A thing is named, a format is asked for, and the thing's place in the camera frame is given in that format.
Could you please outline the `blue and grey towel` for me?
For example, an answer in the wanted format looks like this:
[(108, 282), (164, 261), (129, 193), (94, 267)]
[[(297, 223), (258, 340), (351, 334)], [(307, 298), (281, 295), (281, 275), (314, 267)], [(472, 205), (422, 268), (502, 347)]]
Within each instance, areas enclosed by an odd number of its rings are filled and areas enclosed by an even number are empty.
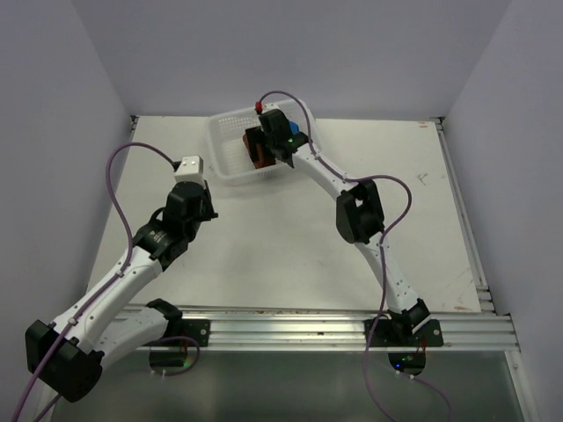
[(299, 128), (298, 124), (295, 123), (294, 121), (291, 121), (291, 120), (289, 121), (289, 128), (290, 128), (292, 135), (296, 135), (300, 132), (300, 128)]

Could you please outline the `brown towel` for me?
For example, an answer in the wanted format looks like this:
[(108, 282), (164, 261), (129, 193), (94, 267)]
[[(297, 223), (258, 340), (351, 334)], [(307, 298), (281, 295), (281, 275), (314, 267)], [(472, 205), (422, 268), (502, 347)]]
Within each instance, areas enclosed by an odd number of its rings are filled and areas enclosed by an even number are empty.
[(275, 165), (275, 157), (267, 146), (267, 138), (260, 127), (245, 130), (243, 142), (247, 153), (256, 169)]

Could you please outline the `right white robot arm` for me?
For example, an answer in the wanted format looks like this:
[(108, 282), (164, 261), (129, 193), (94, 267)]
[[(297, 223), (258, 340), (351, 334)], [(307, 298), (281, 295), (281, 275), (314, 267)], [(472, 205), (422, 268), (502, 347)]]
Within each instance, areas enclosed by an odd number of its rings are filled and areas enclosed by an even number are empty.
[(413, 344), (422, 336), (430, 312), (391, 254), (387, 237), (396, 224), (384, 224), (377, 177), (352, 178), (341, 172), (308, 135), (292, 130), (281, 110), (259, 112), (258, 117), (266, 148), (274, 157), (307, 175), (335, 200), (336, 229), (365, 257), (379, 280), (393, 337), (402, 345)]

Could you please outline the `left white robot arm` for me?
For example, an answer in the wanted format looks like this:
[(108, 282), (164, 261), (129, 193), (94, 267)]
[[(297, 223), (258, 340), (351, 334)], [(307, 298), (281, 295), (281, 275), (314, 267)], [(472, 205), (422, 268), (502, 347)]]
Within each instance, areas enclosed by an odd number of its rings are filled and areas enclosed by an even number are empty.
[(90, 393), (104, 369), (137, 347), (177, 343), (182, 313), (164, 300), (149, 302), (121, 324), (113, 320), (187, 251), (201, 224), (217, 216), (203, 178), (177, 179), (165, 206), (137, 230), (103, 280), (51, 323), (36, 320), (27, 328), (26, 361), (33, 380), (75, 403)]

